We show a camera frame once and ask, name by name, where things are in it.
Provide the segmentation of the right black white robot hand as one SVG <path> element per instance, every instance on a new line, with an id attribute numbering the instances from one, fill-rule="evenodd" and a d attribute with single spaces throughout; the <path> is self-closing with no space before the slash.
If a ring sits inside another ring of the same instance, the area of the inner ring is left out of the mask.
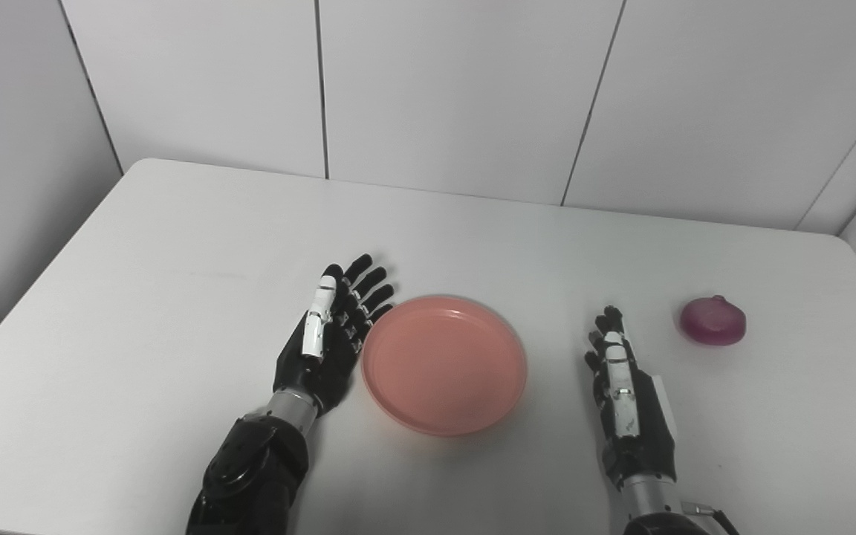
<path id="1" fill-rule="evenodd" d="M 635 358 L 623 313 L 607 305 L 594 324 L 588 336 L 592 348 L 584 360 L 592 373 L 592 398 L 603 430 L 606 476 L 618 490 L 635 476 L 677 481 L 675 437 L 655 379 Z"/>

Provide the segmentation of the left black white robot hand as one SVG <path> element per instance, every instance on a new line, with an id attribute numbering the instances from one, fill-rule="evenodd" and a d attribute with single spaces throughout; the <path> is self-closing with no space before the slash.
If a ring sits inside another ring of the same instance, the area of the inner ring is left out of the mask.
<path id="1" fill-rule="evenodd" d="M 311 302 L 276 359 L 275 392 L 309 398 L 322 416 L 343 402 L 364 343 L 393 305 L 394 285 L 372 255 L 320 275 Z"/>

